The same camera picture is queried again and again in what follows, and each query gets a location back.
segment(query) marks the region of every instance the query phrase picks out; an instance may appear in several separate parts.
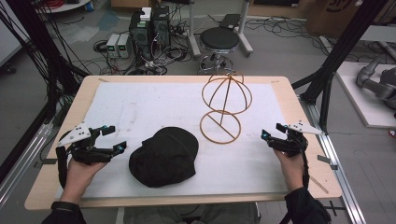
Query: white paper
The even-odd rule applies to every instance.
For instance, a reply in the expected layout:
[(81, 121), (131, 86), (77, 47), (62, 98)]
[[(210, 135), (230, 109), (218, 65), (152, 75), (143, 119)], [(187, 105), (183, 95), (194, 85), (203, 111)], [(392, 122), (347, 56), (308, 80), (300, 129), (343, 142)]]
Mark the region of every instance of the white paper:
[[(210, 111), (202, 99), (203, 83), (101, 83), (84, 121), (91, 128), (116, 126), (115, 133), (98, 137), (96, 147), (112, 147), (122, 141), (127, 141), (128, 147), (96, 175), (84, 198), (286, 192), (279, 161), (261, 140), (262, 129), (286, 138), (276, 130), (276, 124), (285, 121), (271, 85), (247, 86), (253, 95), (251, 107), (236, 115), (242, 132), (231, 144), (219, 145), (200, 131), (200, 120)], [(233, 87), (236, 91), (230, 91), (226, 109), (237, 110), (240, 91)], [(219, 94), (214, 105), (223, 105), (223, 100)], [(167, 126), (183, 128), (198, 139), (196, 175), (179, 184), (151, 189), (131, 175), (129, 157), (142, 141)]]

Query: black cable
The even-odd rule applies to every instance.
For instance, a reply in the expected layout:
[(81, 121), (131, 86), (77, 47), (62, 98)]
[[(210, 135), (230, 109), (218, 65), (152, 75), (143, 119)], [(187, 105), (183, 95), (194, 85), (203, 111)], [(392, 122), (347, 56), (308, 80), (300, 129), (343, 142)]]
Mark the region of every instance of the black cable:
[(77, 23), (79, 21), (83, 21), (84, 19), (85, 19), (85, 17), (81, 17), (81, 19), (79, 19), (77, 21), (69, 21), (69, 22), (60, 22), (60, 21), (58, 21), (58, 23), (63, 24), (63, 25), (69, 25), (69, 24)]

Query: electronic equipment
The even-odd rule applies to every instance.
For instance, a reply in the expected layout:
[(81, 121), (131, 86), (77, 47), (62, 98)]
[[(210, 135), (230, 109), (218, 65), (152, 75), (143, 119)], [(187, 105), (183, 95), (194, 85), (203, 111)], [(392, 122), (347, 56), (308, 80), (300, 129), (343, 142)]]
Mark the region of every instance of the electronic equipment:
[(156, 34), (157, 45), (163, 48), (171, 46), (169, 29), (169, 6), (155, 7), (153, 9), (152, 22)]
[(151, 20), (151, 7), (142, 7), (142, 11), (140, 13), (141, 21), (150, 21)]
[(256, 5), (281, 6), (281, 7), (297, 7), (300, 0), (254, 0)]
[(119, 54), (121, 58), (129, 58), (132, 52), (131, 36), (122, 34), (120, 35), (119, 42), (117, 43)]
[(129, 33), (132, 36), (133, 42), (132, 47), (134, 55), (140, 55), (146, 60), (151, 61), (151, 44), (153, 41), (154, 29), (151, 21), (140, 20), (140, 14), (141, 11), (136, 11), (134, 15), (132, 15), (131, 23), (129, 25)]
[(117, 43), (119, 42), (120, 35), (112, 35), (106, 44), (107, 53), (109, 58), (119, 58), (119, 48), (117, 47)]

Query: black cap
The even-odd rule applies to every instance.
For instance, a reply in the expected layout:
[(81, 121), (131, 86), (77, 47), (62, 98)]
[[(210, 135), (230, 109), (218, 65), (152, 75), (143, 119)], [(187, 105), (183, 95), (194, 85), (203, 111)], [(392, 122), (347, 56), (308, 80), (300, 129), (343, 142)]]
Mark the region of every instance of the black cap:
[(160, 129), (142, 142), (129, 159), (129, 170), (140, 183), (158, 188), (195, 175), (198, 140), (178, 127)]

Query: power supply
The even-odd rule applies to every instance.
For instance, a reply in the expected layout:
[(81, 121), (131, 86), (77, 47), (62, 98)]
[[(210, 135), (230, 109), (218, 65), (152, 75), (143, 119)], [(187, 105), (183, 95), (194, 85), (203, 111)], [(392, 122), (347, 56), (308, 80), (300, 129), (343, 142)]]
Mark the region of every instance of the power supply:
[(117, 43), (119, 42), (120, 35), (112, 35), (110, 39), (107, 41), (107, 53), (110, 58), (119, 58), (119, 48), (117, 47)]
[(132, 36), (134, 55), (140, 55), (146, 60), (151, 61), (151, 51), (154, 51), (155, 47), (151, 46), (154, 33), (152, 21), (141, 21), (140, 12), (136, 11), (131, 18), (129, 33)]
[(169, 35), (169, 6), (154, 7), (152, 21), (156, 33), (157, 44), (163, 48), (171, 45), (171, 36)]
[(129, 35), (120, 35), (119, 43), (119, 54), (121, 58), (129, 58), (132, 51), (131, 37)]

